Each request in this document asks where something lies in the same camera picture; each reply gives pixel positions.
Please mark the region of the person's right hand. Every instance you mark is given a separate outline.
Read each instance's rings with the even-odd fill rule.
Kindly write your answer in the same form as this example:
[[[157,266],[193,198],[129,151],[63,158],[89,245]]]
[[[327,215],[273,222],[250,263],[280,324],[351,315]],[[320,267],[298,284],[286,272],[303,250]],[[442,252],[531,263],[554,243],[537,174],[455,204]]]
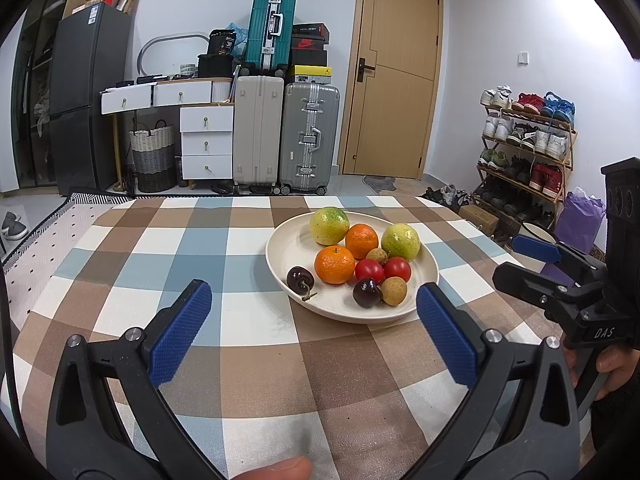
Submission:
[[[566,333],[562,333],[563,353],[570,371],[570,379],[574,388],[578,383],[578,375],[576,374],[577,352],[569,349],[564,344]],[[600,374],[608,374],[605,383],[594,398],[599,401],[609,393],[623,387],[630,378],[634,376],[634,371],[639,361],[639,350],[631,349],[619,344],[612,344],[600,353],[597,359],[596,367]]]

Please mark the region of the person's left hand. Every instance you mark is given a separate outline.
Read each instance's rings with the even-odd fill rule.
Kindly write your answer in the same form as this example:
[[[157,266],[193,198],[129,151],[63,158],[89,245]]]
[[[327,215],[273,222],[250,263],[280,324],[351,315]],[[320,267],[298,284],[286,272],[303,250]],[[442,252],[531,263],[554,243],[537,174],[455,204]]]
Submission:
[[[245,471],[233,480],[309,480],[311,473],[311,461],[304,456],[296,456],[269,466]]]

